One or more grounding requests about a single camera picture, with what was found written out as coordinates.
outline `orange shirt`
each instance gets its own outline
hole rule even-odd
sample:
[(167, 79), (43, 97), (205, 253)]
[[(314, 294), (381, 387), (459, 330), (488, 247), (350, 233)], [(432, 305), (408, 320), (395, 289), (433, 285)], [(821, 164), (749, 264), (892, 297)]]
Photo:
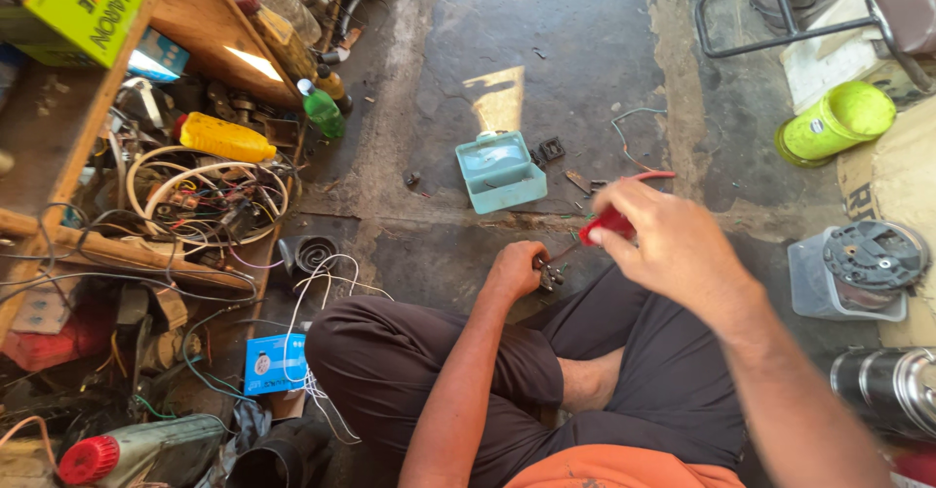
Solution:
[(505, 488), (744, 488), (728, 468), (687, 465), (672, 453), (590, 444), (531, 465)]

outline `screwdriver handle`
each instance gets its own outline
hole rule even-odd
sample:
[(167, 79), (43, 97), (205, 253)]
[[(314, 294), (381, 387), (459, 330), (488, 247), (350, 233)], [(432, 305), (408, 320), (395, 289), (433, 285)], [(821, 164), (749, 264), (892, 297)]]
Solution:
[(598, 218), (592, 219), (588, 225), (579, 229), (579, 241), (581, 241), (583, 245), (593, 246), (596, 244), (588, 237), (591, 229), (596, 227), (601, 227), (602, 229), (607, 229), (609, 231), (615, 231), (624, 236), (627, 241), (634, 239), (634, 236), (636, 236), (638, 233), (637, 229), (634, 228), (634, 225), (631, 224), (630, 220), (618, 212), (618, 209), (614, 208), (612, 205), (609, 205), (607, 208), (605, 208), (601, 215), (598, 216)]

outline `light blue plastic box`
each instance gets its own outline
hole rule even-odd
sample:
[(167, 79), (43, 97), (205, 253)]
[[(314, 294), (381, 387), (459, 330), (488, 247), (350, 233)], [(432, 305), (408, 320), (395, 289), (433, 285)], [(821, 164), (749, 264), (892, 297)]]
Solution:
[(455, 147), (474, 211), (488, 214), (546, 196), (546, 175), (530, 161), (519, 131), (478, 134)]

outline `hand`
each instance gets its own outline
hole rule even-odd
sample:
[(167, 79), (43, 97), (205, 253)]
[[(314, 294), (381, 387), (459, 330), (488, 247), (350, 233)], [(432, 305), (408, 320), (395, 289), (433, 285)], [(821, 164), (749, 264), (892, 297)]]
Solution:
[(739, 309), (763, 310), (749, 306), (762, 299), (763, 288), (741, 265), (708, 210), (626, 179), (602, 190), (592, 211), (601, 214), (609, 205), (637, 229), (639, 247), (600, 228), (589, 238), (632, 281), (682, 304), (716, 333), (741, 319)]
[(533, 258), (537, 255), (543, 261), (549, 261), (549, 253), (543, 243), (510, 243), (497, 254), (494, 266), (487, 273), (483, 291), (509, 298), (511, 304), (536, 291), (539, 270), (533, 268)]

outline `bare foot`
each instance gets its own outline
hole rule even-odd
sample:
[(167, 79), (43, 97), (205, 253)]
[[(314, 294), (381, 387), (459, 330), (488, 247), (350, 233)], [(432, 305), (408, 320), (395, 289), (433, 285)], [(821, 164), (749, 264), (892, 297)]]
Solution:
[(570, 413), (602, 410), (614, 395), (624, 348), (589, 361), (559, 360), (563, 369), (562, 409)]

